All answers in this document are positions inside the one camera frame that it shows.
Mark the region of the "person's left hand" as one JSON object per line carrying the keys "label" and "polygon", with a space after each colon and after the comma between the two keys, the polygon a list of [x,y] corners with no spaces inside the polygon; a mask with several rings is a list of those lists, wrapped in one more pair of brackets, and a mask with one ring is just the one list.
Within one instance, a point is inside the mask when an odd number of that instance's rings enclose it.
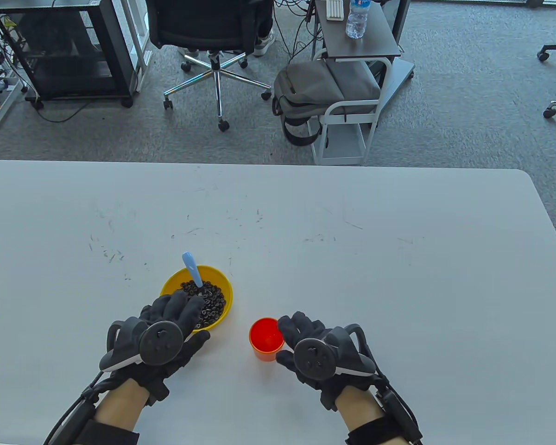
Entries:
{"label": "person's left hand", "polygon": [[106,379],[107,388],[114,390],[128,380],[133,380],[139,388],[147,391],[145,405],[152,406],[155,402],[163,401],[169,395],[165,380],[185,367],[211,337],[207,330],[193,333],[204,303],[202,297],[190,297],[185,292],[177,290],[172,295],[164,295],[155,299],[151,305],[144,306],[139,318],[147,324],[161,321],[173,322],[185,337],[183,347],[173,360],[164,365],[132,364],[114,371]]}

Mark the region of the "person's right hand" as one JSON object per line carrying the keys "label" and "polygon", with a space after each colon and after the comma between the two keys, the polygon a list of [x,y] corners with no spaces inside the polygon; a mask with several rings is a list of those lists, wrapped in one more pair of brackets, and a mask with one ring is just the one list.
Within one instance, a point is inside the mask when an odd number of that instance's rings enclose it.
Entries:
{"label": "person's right hand", "polygon": [[320,391],[320,401],[329,411],[337,411],[336,400],[346,387],[367,391],[383,377],[358,324],[326,328],[297,311],[282,316],[278,329],[290,350],[276,354],[278,364],[295,373],[297,379]]}

